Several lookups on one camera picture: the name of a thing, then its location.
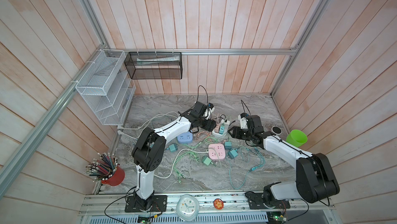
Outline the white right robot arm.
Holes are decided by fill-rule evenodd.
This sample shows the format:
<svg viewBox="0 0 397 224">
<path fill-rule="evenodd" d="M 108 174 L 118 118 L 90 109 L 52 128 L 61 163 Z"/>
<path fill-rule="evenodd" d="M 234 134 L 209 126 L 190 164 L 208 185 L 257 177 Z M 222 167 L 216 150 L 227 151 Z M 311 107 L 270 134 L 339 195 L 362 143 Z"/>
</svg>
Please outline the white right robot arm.
<svg viewBox="0 0 397 224">
<path fill-rule="evenodd" d="M 274 126 L 266 131 L 257 115 L 243 113 L 238 120 L 239 126 L 228 129 L 232 138 L 252 142 L 255 148 L 277 155 L 296 172 L 293 182 L 277 182 L 264 187 L 264 206 L 278 207 L 282 201 L 289 199 L 304 200 L 307 203 L 323 202 L 340 193 L 339 183 L 326 155 L 301 150 L 297 140 L 282 140 L 279 137 L 282 133 L 279 127 Z"/>
</svg>

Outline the green USB charger plug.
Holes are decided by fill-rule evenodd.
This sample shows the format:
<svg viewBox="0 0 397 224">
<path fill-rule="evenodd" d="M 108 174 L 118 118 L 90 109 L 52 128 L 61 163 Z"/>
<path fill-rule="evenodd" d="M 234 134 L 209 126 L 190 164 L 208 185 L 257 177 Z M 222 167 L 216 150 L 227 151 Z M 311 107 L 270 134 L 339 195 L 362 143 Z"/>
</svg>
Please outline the green USB charger plug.
<svg viewBox="0 0 397 224">
<path fill-rule="evenodd" d="M 213 163 L 213 161 L 209 157 L 204 156 L 203 159 L 202 159 L 202 163 L 205 166 L 209 166 L 209 165 L 211 165 Z"/>
</svg>

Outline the pink USB charger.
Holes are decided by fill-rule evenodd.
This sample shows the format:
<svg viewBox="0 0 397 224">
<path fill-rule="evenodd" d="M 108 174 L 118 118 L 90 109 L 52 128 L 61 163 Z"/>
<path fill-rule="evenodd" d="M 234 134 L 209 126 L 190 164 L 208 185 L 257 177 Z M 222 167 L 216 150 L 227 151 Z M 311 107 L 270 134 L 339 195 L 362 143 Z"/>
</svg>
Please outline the pink USB charger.
<svg viewBox="0 0 397 224">
<path fill-rule="evenodd" d="M 214 132 L 217 133 L 217 134 L 220 134 L 220 133 L 219 133 L 220 127 L 221 127 L 221 125 L 218 124 L 218 125 L 215 127 Z"/>
</svg>

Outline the teal USB charger plug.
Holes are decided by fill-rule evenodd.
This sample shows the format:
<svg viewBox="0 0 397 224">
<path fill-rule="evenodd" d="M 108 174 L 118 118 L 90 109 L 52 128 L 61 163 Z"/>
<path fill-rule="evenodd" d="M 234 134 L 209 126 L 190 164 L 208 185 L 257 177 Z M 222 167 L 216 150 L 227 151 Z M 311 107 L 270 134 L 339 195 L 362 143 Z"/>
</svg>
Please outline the teal USB charger plug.
<svg viewBox="0 0 397 224">
<path fill-rule="evenodd" d="M 230 141 L 224 142 L 224 146 L 226 149 L 232 149 L 232 143 Z"/>
</svg>

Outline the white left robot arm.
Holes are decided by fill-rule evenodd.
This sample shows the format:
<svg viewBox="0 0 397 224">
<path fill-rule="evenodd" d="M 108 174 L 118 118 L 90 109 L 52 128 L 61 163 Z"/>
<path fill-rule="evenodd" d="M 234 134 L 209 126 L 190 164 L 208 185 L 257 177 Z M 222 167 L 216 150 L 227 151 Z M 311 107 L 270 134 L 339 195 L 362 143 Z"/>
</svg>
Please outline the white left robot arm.
<svg viewBox="0 0 397 224">
<path fill-rule="evenodd" d="M 212 103 L 196 102 L 187 111 L 180 113 L 176 120 L 163 127 L 146 127 L 140 134 L 131 153 L 137 171 L 135 191 L 127 197 L 127 206 L 137 211 L 148 211 L 154 200 L 154 171 L 160 165 L 165 146 L 177 136 L 201 128 L 213 131 L 216 121 L 212 120 L 215 107 Z"/>
</svg>

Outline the pink power strip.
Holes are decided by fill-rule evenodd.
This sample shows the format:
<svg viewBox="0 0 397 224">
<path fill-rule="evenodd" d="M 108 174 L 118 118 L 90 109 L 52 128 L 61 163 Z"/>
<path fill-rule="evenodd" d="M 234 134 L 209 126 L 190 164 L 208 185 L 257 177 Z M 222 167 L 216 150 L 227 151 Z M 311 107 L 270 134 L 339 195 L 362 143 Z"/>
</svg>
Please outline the pink power strip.
<svg viewBox="0 0 397 224">
<path fill-rule="evenodd" d="M 222 161 L 226 157 L 225 147 L 221 143 L 214 143 L 208 146 L 208 156 L 211 160 Z"/>
</svg>

